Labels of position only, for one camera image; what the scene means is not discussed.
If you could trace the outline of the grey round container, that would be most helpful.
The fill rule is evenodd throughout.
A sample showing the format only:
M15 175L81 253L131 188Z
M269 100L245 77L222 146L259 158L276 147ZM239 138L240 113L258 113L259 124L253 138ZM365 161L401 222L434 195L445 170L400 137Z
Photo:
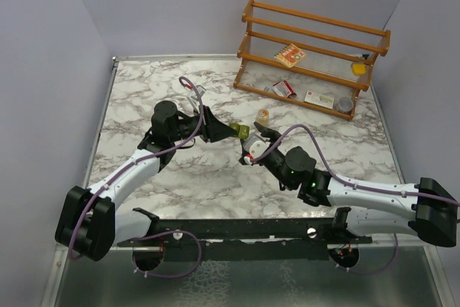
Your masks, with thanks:
M342 114L350 114L353 109L354 102L348 97L341 97L335 104L335 110Z

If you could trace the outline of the white green medicine box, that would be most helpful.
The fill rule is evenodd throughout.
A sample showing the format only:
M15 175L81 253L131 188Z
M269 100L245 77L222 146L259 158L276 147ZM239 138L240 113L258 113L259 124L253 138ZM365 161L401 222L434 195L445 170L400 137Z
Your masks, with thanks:
M317 93L315 91L306 91L304 102L314 104L327 109L334 108L334 97Z

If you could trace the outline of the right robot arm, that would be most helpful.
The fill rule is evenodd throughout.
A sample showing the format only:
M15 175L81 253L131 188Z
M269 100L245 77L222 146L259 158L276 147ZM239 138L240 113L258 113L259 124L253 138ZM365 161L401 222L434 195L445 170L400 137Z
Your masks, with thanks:
M297 191L314 207L336 208L331 237L346 243L354 236L409 234L437 247L455 247L459 202L436 180L385 184L348 178L330 167L320 170L302 147L286 153L278 147L286 137L260 124L241 141L242 165L258 164L276 177L280 189Z

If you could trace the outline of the green pill organizer box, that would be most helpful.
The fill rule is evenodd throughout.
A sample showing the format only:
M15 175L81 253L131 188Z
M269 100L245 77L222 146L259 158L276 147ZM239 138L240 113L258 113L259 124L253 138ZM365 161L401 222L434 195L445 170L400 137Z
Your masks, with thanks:
M234 137L246 140L249 137L250 127L244 124L230 123L229 125L234 131Z

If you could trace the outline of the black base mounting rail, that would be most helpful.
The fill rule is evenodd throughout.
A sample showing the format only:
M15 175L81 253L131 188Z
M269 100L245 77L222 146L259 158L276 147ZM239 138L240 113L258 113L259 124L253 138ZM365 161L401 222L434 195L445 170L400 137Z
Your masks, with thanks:
M369 244L371 237L346 230L346 212L334 218L293 219L149 219L148 240L129 237L120 247L136 252L164 249L167 261L327 260L328 246Z

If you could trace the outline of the orange snack packet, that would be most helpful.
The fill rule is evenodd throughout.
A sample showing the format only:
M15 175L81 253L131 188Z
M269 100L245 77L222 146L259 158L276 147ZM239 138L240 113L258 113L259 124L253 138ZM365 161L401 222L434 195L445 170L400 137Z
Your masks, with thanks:
M307 56L307 53L294 44L286 45L274 55L274 59L287 68L296 66Z

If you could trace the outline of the clear pill bottle gold lid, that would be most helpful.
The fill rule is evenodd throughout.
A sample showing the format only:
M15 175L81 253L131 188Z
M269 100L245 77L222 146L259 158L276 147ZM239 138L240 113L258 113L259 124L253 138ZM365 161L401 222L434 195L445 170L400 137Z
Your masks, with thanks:
M270 114L266 109L260 109L257 112L255 121L262 126L267 126L270 122Z

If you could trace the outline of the red white medicine packet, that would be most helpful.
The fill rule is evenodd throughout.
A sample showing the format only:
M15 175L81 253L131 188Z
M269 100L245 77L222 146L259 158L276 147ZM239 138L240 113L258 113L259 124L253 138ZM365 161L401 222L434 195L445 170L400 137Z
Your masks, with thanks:
M287 81L278 81L272 85L272 91L278 96L285 98L296 97L297 94L294 92L292 86Z

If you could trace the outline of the yellow lid container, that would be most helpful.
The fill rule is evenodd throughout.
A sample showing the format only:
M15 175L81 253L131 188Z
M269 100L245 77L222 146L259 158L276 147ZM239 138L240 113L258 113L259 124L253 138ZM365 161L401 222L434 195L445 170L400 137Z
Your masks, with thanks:
M352 63L351 64L351 72L355 76L365 75L367 72L367 66L362 63Z

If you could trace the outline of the wooden shelf rack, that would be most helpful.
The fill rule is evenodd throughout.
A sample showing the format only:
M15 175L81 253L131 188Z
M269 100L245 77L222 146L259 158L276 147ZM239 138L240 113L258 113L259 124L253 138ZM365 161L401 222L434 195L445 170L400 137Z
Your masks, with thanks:
M299 10L248 0L241 16L246 29L236 56L241 65L233 86L243 91L320 111L351 121L359 95L368 91L377 58L390 49L391 32ZM274 59L286 45L307 53L296 66L287 68ZM365 75L355 76L352 63L367 66ZM272 85L287 81L297 96L285 98ZM270 92L263 91L269 87ZM306 91L334 97L333 109L304 102ZM341 97L351 98L350 114L335 110Z

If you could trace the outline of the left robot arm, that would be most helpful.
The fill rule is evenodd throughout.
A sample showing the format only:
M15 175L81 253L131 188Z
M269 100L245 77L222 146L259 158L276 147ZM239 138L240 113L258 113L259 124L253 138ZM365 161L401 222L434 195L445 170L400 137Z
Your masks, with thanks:
M151 127L132 156L103 180L82 188L71 188L63 204L55 240L70 251L99 261L113 244L135 237L145 246L154 244L158 227L135 211L117 216L116 211L146 180L161 172L178 150L178 142L200 137L218 142L236 135L204 106L188 116L172 101L154 107Z

